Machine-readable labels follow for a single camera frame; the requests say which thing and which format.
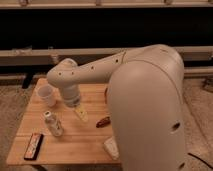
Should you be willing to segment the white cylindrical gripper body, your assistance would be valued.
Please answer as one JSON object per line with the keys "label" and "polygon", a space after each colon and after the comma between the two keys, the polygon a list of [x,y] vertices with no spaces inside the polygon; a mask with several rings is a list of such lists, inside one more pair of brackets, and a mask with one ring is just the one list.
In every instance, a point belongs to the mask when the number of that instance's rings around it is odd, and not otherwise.
{"label": "white cylindrical gripper body", "polygon": [[75,107],[80,104],[81,95],[79,87],[77,85],[62,88],[60,90],[60,95],[62,97],[63,102],[68,107]]}

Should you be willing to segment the cream flat gripper finger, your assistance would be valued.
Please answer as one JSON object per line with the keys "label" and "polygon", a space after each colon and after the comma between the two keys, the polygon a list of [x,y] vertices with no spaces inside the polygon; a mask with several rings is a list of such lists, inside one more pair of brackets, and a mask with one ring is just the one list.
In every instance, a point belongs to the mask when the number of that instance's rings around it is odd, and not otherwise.
{"label": "cream flat gripper finger", "polygon": [[88,114],[86,110],[82,106],[77,106],[75,108],[75,112],[78,115],[78,117],[83,121],[87,122],[88,121]]}

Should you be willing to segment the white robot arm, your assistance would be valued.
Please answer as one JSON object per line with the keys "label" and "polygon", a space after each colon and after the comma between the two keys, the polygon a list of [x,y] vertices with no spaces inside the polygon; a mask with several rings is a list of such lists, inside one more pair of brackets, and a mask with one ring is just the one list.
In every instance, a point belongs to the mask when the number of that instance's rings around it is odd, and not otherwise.
{"label": "white robot arm", "polygon": [[65,59],[47,74],[69,107],[80,84],[108,84],[107,106],[123,171],[188,171],[183,78],[182,57],[163,44],[82,66]]}

